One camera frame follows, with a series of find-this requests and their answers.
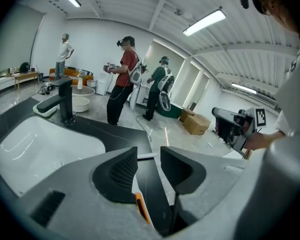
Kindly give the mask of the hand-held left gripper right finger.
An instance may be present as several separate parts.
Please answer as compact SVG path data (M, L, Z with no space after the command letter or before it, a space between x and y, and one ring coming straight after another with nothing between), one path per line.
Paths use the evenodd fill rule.
M163 146L160 165L175 192L171 237L234 237L253 188L249 161Z

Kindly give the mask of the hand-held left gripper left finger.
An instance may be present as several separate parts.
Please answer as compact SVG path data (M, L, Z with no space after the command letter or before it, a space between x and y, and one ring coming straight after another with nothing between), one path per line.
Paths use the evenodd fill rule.
M70 240L159 240L139 211L137 147L68 163L29 189L16 207L46 233Z

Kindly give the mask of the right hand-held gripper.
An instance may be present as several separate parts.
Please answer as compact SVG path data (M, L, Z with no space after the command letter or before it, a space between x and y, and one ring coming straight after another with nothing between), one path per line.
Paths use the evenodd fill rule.
M215 117L216 134L242 157L248 140L259 130L267 126L266 109L252 107L247 110L240 109L237 113L214 107L211 111Z

